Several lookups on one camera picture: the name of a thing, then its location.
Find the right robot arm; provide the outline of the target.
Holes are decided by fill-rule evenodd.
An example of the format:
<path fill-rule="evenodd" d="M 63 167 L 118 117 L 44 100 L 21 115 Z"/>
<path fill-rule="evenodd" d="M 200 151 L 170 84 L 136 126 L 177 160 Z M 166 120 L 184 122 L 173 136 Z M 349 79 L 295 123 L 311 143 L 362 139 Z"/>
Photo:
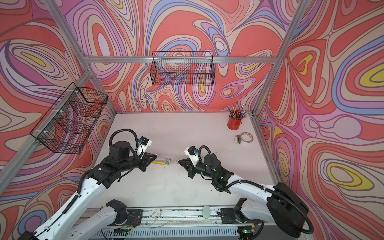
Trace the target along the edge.
<path fill-rule="evenodd" d="M 215 154 L 204 158 L 195 154 L 179 160 L 178 164 L 187 171 L 189 178 L 207 177 L 216 191 L 241 196 L 234 207 L 237 222 L 271 222 L 293 238 L 314 233 L 314 225 L 308 217 L 309 208 L 286 184 L 279 182 L 272 186 L 245 180 L 223 168 Z"/>

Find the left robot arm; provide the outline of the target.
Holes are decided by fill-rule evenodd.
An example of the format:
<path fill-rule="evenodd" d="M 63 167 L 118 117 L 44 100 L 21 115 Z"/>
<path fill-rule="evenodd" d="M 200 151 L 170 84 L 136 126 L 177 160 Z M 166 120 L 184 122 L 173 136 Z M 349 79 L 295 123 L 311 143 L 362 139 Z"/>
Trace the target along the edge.
<path fill-rule="evenodd" d="M 110 145 L 109 155 L 81 178 L 77 192 L 34 232 L 26 231 L 21 240 L 88 240 L 97 231 L 109 226 L 128 224 L 127 206 L 117 200 L 109 201 L 98 213 L 77 225 L 78 219 L 88 207 L 114 182 L 119 181 L 133 169 L 145 172 L 157 155 L 146 152 L 151 140 L 139 140 L 134 151 L 128 142 L 119 141 Z"/>

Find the metal keyring organizer yellow grip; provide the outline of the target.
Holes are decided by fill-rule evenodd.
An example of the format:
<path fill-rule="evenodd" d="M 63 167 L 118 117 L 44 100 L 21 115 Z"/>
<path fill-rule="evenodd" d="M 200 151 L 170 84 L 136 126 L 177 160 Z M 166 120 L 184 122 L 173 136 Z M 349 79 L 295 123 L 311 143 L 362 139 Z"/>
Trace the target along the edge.
<path fill-rule="evenodd" d="M 157 158 L 153 161 L 153 164 L 168 166 L 171 164 L 171 162 L 172 160 L 170 158 L 157 155 Z"/>

